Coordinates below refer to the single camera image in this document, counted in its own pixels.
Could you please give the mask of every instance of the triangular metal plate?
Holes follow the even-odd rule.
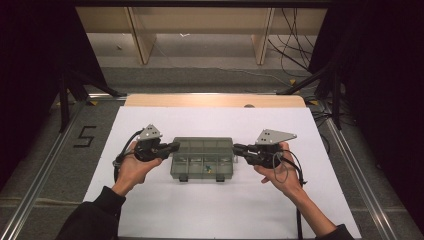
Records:
[[[296,138],[293,133],[279,132],[270,129],[264,129],[256,140],[257,145],[274,145],[279,142],[284,142]]]

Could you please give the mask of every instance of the black sleeve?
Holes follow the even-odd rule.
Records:
[[[337,226],[337,229],[334,230],[332,233],[320,237],[315,238],[316,240],[353,240],[352,235],[350,235],[349,231],[347,230],[346,226],[344,224]]]
[[[94,202],[83,202],[69,215],[57,240],[107,239],[118,232],[116,214],[125,202],[108,187],[103,187]]]

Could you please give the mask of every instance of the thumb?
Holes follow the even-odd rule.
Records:
[[[255,169],[255,171],[259,174],[266,176],[266,168],[262,167],[261,165],[255,165],[253,166],[253,169]]]
[[[146,166],[148,168],[148,171],[152,170],[153,168],[159,166],[162,163],[162,159],[161,158],[155,158],[152,161],[148,161],[146,162]]]

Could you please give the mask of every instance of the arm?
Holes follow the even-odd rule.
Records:
[[[94,202],[79,205],[63,224],[56,239],[112,239],[118,232],[116,214],[125,202],[125,196],[135,185],[144,183],[147,173],[162,160],[138,161],[134,155],[125,157],[112,188],[103,187]]]
[[[281,142],[280,147],[283,150],[289,150],[289,145],[286,142]],[[285,151],[284,157],[289,161],[294,162],[293,157],[289,152]],[[283,194],[288,197],[294,203],[294,205],[296,205],[318,239],[330,236],[333,232],[337,233],[338,227],[336,227],[336,225],[334,225],[321,212],[321,210],[315,205],[315,203],[309,198],[308,194],[300,186],[296,174],[296,169],[284,162],[282,162],[275,169],[275,172],[273,169],[267,169],[258,165],[256,165],[254,169],[259,174],[264,176],[262,183],[271,182],[278,190],[283,192]]]

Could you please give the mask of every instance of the metal rail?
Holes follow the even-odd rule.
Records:
[[[337,146],[343,155],[343,159],[345,160],[349,171],[352,174],[353,180],[355,181],[362,199],[364,200],[365,205],[367,206],[368,211],[374,220],[381,238],[383,240],[397,240],[398,238],[392,228],[389,218],[387,217],[377,197],[374,195],[371,186],[368,184],[368,181],[362,172],[361,167],[356,161],[356,158],[353,155],[352,150],[350,149],[342,131],[337,129],[336,125],[331,119],[327,120],[327,125],[330,128],[331,134],[336,140]]]
[[[85,105],[85,102],[78,102],[77,104],[75,104],[74,106],[75,110],[73,112],[71,121],[69,122],[66,129],[62,133],[59,133],[58,137],[56,138],[53,144],[53,147],[50,149],[49,154],[44,160],[43,165],[38,171],[30,188],[28,189],[27,193],[23,197],[15,213],[13,214],[13,216],[10,218],[9,222],[7,223],[5,230],[3,231],[1,235],[2,240],[6,240],[6,239],[14,240],[18,237],[19,232],[24,226],[24,223],[27,220],[38,195],[42,191],[43,186],[46,183],[50,175],[50,172],[57,161],[57,157],[63,147],[63,143],[67,140],[69,136],[69,132],[71,131],[73,124],[75,120],[77,119],[79,113],[81,112],[82,108],[84,107],[84,105]]]

